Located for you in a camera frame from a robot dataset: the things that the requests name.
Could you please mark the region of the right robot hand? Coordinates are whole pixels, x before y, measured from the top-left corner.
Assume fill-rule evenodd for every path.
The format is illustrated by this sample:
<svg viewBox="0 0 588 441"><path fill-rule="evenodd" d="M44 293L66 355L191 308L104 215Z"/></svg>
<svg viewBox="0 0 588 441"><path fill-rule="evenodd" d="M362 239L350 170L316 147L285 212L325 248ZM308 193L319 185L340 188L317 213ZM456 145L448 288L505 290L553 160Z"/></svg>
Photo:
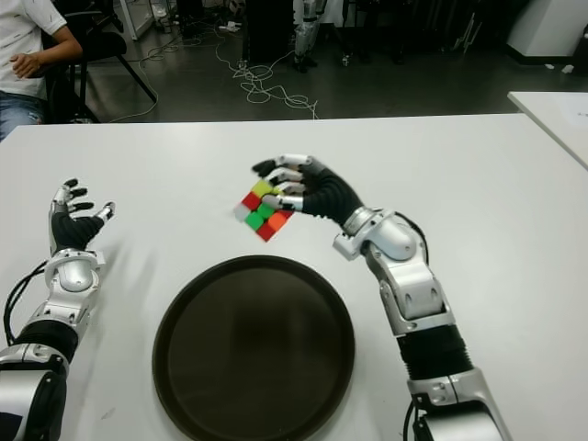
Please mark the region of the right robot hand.
<svg viewBox="0 0 588 441"><path fill-rule="evenodd" d="M277 190L262 197L274 209L326 218L343 226L363 206L341 176L307 154L282 154L253 165L252 171Z"/></svg>

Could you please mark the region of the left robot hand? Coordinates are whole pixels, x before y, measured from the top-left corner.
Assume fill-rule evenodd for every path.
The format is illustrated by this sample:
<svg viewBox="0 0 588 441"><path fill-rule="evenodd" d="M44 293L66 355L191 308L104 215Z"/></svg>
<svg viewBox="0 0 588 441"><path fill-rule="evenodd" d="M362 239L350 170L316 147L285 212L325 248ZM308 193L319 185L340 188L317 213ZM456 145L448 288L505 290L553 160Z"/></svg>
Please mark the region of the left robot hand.
<svg viewBox="0 0 588 441"><path fill-rule="evenodd" d="M65 181L56 191L48 215L51 256L66 249L85 251L104 225L114 217L114 202L106 203L91 216L73 217L73 214L91 210L95 206L93 202L75 202L87 193L87 188L80 187L76 178Z"/></svg>

